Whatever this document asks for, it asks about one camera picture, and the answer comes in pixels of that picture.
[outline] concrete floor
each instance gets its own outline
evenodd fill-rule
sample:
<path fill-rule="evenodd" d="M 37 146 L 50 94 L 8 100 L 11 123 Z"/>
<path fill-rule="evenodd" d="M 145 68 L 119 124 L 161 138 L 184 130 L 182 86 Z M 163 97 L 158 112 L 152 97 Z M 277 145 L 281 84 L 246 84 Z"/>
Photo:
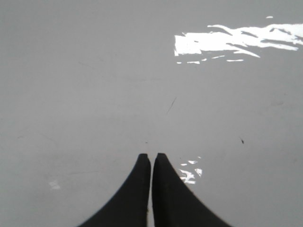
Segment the concrete floor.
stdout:
<path fill-rule="evenodd" d="M 182 32 L 303 23 L 302 7 L 1 1 L 0 226 L 75 227 L 139 153 L 153 164 L 158 152 L 176 170 L 198 160 L 188 186 L 232 226 L 302 226 L 303 46 L 251 48 L 261 57 L 242 62 L 174 56 Z"/>

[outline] gray floor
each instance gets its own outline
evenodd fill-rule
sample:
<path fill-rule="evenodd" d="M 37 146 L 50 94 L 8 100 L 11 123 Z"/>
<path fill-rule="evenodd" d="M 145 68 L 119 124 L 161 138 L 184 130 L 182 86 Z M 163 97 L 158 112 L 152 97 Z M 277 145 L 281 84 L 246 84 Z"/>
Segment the gray floor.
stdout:
<path fill-rule="evenodd" d="M 198 160 L 188 186 L 231 225 L 302 226 L 303 46 L 174 56 L 182 32 L 303 23 L 302 6 L 0 1 L 0 226 L 77 226 L 158 152 Z"/>

